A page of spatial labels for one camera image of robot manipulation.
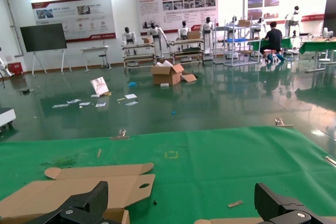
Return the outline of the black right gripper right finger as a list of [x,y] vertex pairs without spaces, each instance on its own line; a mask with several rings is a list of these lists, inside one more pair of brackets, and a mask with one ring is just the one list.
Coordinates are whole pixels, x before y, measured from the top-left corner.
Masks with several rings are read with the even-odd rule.
[[276,194],[264,183],[255,184],[254,205],[262,223],[335,223],[335,218],[316,215],[299,200]]

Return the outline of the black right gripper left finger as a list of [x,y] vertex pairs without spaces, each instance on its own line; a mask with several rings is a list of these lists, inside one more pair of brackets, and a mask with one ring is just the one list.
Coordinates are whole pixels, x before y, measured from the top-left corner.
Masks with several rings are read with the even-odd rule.
[[100,181],[87,193],[70,196],[56,210],[28,223],[99,223],[108,206],[108,183]]

